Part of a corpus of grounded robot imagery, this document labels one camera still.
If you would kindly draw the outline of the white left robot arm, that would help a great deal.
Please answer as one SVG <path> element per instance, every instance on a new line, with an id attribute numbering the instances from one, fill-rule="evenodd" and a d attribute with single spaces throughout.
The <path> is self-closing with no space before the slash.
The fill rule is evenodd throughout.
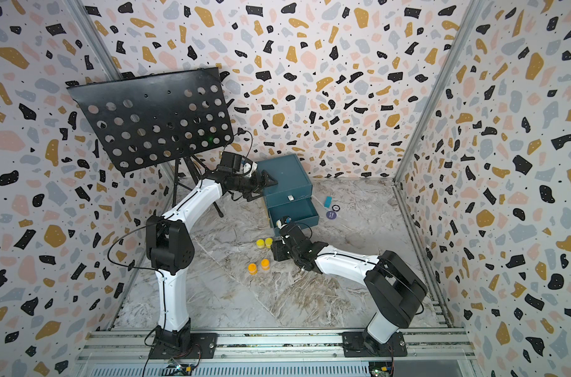
<path id="1" fill-rule="evenodd" d="M 277 180 L 252 168 L 246 174 L 225 169 L 208 171 L 191 193 L 161 216 L 148 219 L 146 255 L 156 271 L 161 312 L 154 345 L 176 355 L 192 347 L 191 323 L 186 309 L 186 273 L 194 260 L 195 246 L 189 231 L 203 213 L 225 193 L 238 192 L 247 201 L 260 198 Z"/>

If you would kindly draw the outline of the teal drawer cabinet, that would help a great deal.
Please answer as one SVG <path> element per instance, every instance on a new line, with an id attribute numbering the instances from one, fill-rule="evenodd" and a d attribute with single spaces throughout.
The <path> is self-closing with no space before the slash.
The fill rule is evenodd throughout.
<path id="1" fill-rule="evenodd" d="M 257 163 L 277 185 L 263 190 L 263 199 L 274 235 L 279 236 L 277 221 L 287 216 L 305 227 L 318 224 L 319 216 L 312 203 L 313 185 L 296 155 L 279 156 Z"/>

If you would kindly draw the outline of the orange paint can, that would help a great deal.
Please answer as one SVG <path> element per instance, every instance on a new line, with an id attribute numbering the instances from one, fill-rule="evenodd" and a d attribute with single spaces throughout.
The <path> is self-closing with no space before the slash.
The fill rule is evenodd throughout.
<path id="1" fill-rule="evenodd" d="M 270 261 L 268 259 L 263 259 L 261 261 L 261 268 L 262 270 L 268 271 L 271 267 Z"/>
<path id="2" fill-rule="evenodd" d="M 249 266 L 248 266 L 248 271 L 249 271 L 249 273 L 250 273 L 251 275 L 257 274 L 257 266 L 256 266 L 256 264 L 255 264 L 255 263 L 249 264 Z"/>

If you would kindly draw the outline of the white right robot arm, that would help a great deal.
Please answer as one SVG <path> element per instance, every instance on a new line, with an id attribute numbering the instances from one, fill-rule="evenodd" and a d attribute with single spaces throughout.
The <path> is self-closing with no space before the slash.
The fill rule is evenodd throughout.
<path id="1" fill-rule="evenodd" d="M 397 333 L 409 328 L 425 310 L 427 288 L 416 273 L 393 251 L 363 255 L 313 241 L 300 224 L 284 217 L 277 221 L 279 241 L 271 246 L 274 260 L 293 260 L 303 271 L 339 276 L 365 286 L 377 308 L 370 323 L 358 332 L 343 335 L 348 358 L 393 356 L 403 340 Z"/>

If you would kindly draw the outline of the purple small blind disc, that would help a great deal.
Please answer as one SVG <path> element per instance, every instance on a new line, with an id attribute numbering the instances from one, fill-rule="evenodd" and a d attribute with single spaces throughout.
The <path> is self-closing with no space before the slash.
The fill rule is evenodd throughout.
<path id="1" fill-rule="evenodd" d="M 335 211 L 330 210 L 326 213 L 326 217 L 330 220 L 334 220 L 337 217 L 337 213 Z"/>

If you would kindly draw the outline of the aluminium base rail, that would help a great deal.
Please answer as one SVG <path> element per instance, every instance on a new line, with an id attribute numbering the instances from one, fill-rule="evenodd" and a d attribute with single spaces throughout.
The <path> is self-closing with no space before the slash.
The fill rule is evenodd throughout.
<path id="1" fill-rule="evenodd" d="M 148 331 L 97 331 L 75 376 L 480 376 L 460 328 L 395 333 L 383 353 L 362 350 L 357 329 L 208 329 L 191 351 L 150 357 Z"/>

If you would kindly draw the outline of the black perforated music stand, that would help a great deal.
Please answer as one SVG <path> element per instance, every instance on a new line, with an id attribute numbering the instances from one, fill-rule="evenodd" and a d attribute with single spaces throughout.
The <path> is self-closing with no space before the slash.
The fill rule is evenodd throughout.
<path id="1" fill-rule="evenodd" d="M 68 89 L 121 174 L 233 142 L 217 68 Z"/>

